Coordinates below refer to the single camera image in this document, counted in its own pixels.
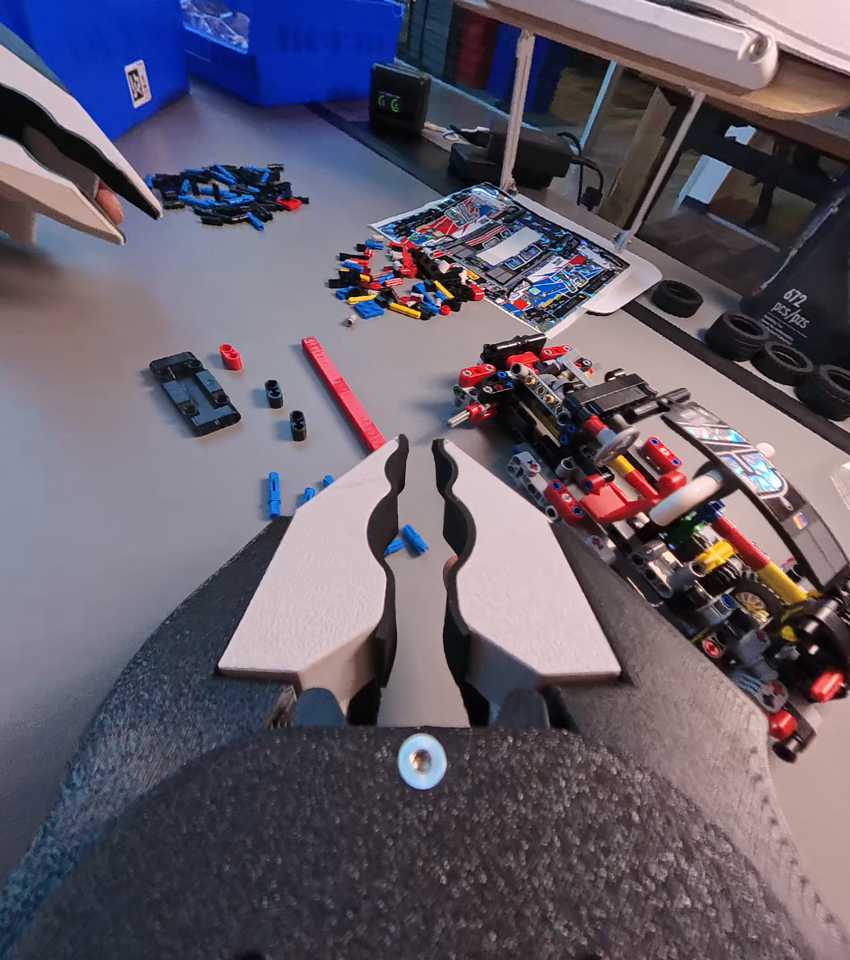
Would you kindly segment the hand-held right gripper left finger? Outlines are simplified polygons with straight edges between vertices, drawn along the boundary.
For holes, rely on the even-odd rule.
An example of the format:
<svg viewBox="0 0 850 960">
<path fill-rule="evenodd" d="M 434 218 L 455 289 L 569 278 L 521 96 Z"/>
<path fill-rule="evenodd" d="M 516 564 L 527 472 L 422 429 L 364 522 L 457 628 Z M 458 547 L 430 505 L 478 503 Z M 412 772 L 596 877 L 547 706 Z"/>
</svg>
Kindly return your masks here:
<svg viewBox="0 0 850 960">
<path fill-rule="evenodd" d="M 369 454 L 288 519 L 263 579 L 222 654 L 226 677 L 323 689 L 346 710 L 394 663 L 394 575 L 408 440 Z"/>
</svg>

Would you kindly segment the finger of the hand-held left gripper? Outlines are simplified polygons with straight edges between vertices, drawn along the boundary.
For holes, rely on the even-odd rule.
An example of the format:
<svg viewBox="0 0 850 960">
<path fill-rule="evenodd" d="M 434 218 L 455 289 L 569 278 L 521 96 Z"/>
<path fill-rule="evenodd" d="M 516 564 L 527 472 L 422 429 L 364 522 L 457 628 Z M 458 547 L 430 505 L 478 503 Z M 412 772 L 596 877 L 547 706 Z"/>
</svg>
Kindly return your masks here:
<svg viewBox="0 0 850 960">
<path fill-rule="evenodd" d="M 55 173 L 23 148 L 0 134 L 0 196 L 24 202 L 60 224 L 122 246 L 125 237 L 92 199 L 64 176 Z"/>
<path fill-rule="evenodd" d="M 93 202 L 103 182 L 152 219 L 163 217 L 142 177 L 71 93 L 1 41 L 0 135 L 20 143 Z"/>
</svg>

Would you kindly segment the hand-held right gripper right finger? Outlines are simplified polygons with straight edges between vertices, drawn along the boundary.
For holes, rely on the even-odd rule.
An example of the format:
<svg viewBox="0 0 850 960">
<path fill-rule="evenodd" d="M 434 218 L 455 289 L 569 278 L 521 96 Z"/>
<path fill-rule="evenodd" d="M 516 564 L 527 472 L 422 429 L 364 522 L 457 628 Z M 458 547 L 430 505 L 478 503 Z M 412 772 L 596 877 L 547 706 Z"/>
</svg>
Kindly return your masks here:
<svg viewBox="0 0 850 960">
<path fill-rule="evenodd" d="M 622 666 L 538 509 L 455 443 L 432 443 L 444 501 L 444 652 L 465 710 L 488 714 L 516 690 L 615 683 Z"/>
</svg>

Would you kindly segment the labelled blue storage bin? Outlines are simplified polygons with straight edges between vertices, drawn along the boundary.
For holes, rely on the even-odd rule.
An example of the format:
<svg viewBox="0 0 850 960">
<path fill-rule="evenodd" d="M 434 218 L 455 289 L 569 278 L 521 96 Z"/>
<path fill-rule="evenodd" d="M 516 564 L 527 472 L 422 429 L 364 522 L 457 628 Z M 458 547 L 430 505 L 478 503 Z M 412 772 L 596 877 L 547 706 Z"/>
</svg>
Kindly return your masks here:
<svg viewBox="0 0 850 960">
<path fill-rule="evenodd" d="M 0 1 L 0 21 L 109 138 L 189 92 L 177 1 Z"/>
</svg>

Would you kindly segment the partly built toy car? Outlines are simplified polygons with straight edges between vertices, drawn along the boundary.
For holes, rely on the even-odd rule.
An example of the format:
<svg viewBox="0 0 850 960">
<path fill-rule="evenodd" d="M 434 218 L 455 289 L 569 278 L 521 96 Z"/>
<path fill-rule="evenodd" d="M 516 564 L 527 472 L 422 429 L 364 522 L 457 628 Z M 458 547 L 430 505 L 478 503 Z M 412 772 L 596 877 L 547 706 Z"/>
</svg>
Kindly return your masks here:
<svg viewBox="0 0 850 960">
<path fill-rule="evenodd" d="M 498 418 L 518 490 L 766 714 L 796 762 L 850 693 L 850 558 L 812 502 L 685 389 L 658 392 L 543 334 L 487 343 L 448 425 Z"/>
</svg>

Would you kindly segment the long red toy beam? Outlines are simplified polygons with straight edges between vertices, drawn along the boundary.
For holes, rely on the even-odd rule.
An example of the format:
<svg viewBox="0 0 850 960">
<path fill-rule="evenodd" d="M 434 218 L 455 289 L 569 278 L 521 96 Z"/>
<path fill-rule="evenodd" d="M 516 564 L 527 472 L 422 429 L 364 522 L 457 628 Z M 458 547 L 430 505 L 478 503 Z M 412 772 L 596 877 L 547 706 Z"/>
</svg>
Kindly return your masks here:
<svg viewBox="0 0 850 960">
<path fill-rule="evenodd" d="M 387 444 L 382 432 L 364 409 L 335 363 L 314 337 L 301 340 L 303 353 L 311 362 L 347 423 L 355 431 L 366 450 L 371 453 Z"/>
</svg>

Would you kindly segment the pile of blue black pins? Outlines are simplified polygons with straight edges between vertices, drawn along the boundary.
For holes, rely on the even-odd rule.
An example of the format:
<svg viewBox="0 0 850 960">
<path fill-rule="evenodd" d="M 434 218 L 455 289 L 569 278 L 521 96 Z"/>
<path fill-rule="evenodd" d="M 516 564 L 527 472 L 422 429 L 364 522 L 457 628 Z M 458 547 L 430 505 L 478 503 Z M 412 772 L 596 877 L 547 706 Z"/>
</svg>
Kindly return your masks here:
<svg viewBox="0 0 850 960">
<path fill-rule="evenodd" d="M 191 210 L 204 227 L 248 225 L 258 233 L 277 214 L 307 207 L 311 200 L 296 193 L 284 164 L 214 163 L 177 173 L 146 175 L 146 186 L 163 210 Z"/>
</svg>

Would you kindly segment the black toy panel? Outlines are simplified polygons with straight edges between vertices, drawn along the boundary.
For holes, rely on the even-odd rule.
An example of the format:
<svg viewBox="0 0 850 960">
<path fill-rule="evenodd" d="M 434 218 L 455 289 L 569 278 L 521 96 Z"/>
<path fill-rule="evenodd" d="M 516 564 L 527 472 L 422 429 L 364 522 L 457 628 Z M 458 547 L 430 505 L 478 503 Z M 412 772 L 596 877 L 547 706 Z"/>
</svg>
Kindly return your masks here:
<svg viewBox="0 0 850 960">
<path fill-rule="evenodd" d="M 189 351 L 151 361 L 149 369 L 195 437 L 236 426 L 239 410 L 215 376 Z"/>
</svg>

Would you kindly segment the pile of mixed toy bricks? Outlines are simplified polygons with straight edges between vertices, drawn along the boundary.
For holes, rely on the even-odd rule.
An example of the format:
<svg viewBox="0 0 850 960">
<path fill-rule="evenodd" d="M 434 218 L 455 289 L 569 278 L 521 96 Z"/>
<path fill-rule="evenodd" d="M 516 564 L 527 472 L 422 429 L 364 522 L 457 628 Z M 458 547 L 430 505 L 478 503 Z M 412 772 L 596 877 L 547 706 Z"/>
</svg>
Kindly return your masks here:
<svg viewBox="0 0 850 960">
<path fill-rule="evenodd" d="M 380 233 L 340 251 L 325 285 L 349 315 L 365 321 L 387 314 L 429 321 L 486 299 L 478 276 L 446 254 Z"/>
</svg>

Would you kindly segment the black toy tyre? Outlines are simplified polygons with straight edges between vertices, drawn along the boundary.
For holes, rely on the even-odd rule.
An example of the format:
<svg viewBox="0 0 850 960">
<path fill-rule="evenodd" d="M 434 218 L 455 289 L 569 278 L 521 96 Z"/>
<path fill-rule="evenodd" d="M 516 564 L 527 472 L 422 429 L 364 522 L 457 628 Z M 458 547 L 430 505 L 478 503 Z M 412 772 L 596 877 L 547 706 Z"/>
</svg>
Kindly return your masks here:
<svg viewBox="0 0 850 960">
<path fill-rule="evenodd" d="M 720 357 L 734 361 L 750 361 L 771 340 L 769 329 L 757 319 L 725 312 L 704 332 L 704 342 Z"/>
<path fill-rule="evenodd" d="M 835 422 L 850 418 L 850 370 L 815 366 L 794 388 L 796 398 L 816 414 Z"/>
<path fill-rule="evenodd" d="M 664 279 L 650 291 L 651 303 L 662 312 L 681 319 L 692 318 L 704 298 L 694 287 L 678 280 Z"/>
<path fill-rule="evenodd" d="M 806 354 L 779 341 L 764 342 L 750 363 L 767 379 L 791 388 L 798 386 L 815 368 Z"/>
</svg>

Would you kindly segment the holographic sticker sheet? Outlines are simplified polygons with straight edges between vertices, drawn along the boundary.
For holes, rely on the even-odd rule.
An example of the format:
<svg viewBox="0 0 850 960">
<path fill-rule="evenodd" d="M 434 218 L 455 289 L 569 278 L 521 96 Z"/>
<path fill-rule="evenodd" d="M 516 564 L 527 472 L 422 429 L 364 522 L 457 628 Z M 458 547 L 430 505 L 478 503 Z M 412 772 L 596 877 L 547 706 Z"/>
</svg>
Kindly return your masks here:
<svg viewBox="0 0 850 960">
<path fill-rule="evenodd" d="M 487 183 L 370 227 L 423 253 L 438 282 L 467 273 L 493 306 L 550 339 L 580 315 L 614 312 L 641 290 L 634 258 Z"/>
</svg>

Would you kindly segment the small black power adapter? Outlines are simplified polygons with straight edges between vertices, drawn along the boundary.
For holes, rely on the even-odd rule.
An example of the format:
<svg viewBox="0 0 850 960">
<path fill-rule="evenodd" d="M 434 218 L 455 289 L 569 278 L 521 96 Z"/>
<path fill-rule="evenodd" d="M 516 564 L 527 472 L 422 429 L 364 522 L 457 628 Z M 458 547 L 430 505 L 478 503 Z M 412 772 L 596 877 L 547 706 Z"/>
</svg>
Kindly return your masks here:
<svg viewBox="0 0 850 960">
<path fill-rule="evenodd" d="M 464 184 L 500 183 L 501 162 L 492 160 L 488 149 L 467 142 L 456 142 L 449 155 L 448 172 Z"/>
</svg>

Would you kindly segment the wooden leg table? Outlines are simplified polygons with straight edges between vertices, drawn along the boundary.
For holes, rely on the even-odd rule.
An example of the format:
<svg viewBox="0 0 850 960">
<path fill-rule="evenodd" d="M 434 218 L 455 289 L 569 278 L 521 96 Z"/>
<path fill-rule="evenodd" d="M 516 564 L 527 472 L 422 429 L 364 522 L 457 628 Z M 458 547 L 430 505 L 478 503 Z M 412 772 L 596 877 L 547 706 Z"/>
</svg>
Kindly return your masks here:
<svg viewBox="0 0 850 960">
<path fill-rule="evenodd" d="M 796 166 L 782 156 L 763 153 L 723 133 L 731 126 L 754 126 L 776 142 L 799 147 L 806 154 L 850 163 L 850 121 L 837 116 L 782 119 L 745 105 L 656 84 L 646 113 L 631 141 L 629 154 L 606 194 L 599 216 L 620 229 L 623 237 L 638 235 L 681 155 L 698 152 L 748 174 L 767 186 L 816 202 L 824 197 L 826 175 L 808 164 Z"/>
</svg>

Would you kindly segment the white book stand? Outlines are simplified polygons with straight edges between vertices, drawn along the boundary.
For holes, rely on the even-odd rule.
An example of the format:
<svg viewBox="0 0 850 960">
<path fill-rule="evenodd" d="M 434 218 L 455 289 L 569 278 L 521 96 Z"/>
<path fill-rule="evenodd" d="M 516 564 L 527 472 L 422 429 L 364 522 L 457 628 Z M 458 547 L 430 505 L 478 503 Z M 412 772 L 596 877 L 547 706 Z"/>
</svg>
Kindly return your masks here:
<svg viewBox="0 0 850 960">
<path fill-rule="evenodd" d="M 527 95 L 534 42 L 538 37 L 598 55 L 639 71 L 659 84 L 688 94 L 691 102 L 671 144 L 638 174 L 640 202 L 630 225 L 604 246 L 627 269 L 567 323 L 587 314 L 606 317 L 623 309 L 656 283 L 661 271 L 627 250 L 671 176 L 680 148 L 707 100 L 759 119 L 804 121 L 850 107 L 850 75 L 790 53 L 778 53 L 774 39 L 740 23 L 684 12 L 655 2 L 458 2 L 458 6 L 520 30 L 515 83 L 508 113 L 500 186 L 517 191 L 512 173 Z"/>
</svg>

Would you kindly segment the instruction booklet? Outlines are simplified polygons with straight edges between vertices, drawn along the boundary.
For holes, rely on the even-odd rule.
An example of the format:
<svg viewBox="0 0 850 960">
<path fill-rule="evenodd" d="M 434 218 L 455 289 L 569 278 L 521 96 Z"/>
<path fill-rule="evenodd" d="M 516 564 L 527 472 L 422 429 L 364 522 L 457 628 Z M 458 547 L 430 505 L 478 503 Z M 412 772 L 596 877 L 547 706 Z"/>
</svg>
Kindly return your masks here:
<svg viewBox="0 0 850 960">
<path fill-rule="evenodd" d="M 850 1 L 704 1 L 790 54 L 850 76 Z"/>
</svg>

